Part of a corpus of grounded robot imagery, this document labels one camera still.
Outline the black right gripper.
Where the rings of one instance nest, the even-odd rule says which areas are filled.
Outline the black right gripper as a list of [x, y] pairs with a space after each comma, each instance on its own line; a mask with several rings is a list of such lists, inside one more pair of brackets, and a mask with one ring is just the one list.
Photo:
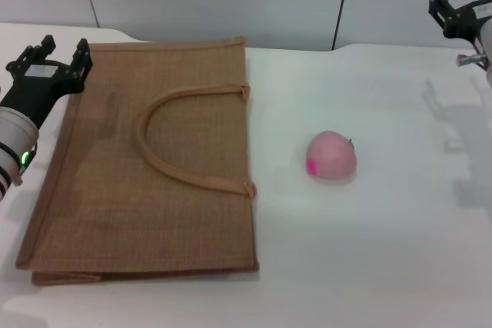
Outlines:
[[474, 41], [491, 19], [491, 0], [477, 0], [459, 8], [454, 8], [448, 0], [429, 0], [428, 13], [445, 38]]

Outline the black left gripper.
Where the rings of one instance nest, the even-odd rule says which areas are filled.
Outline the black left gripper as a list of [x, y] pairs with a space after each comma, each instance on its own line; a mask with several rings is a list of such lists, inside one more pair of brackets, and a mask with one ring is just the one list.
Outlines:
[[[86, 38], [78, 43], [70, 65], [47, 60], [55, 48], [53, 36], [46, 35], [40, 45], [27, 46], [17, 59], [5, 67], [13, 77], [13, 84], [1, 100], [1, 106], [23, 114], [37, 128], [43, 125], [59, 98], [84, 91], [85, 81], [93, 66]], [[32, 65], [57, 69], [50, 78], [27, 76], [27, 70]]]

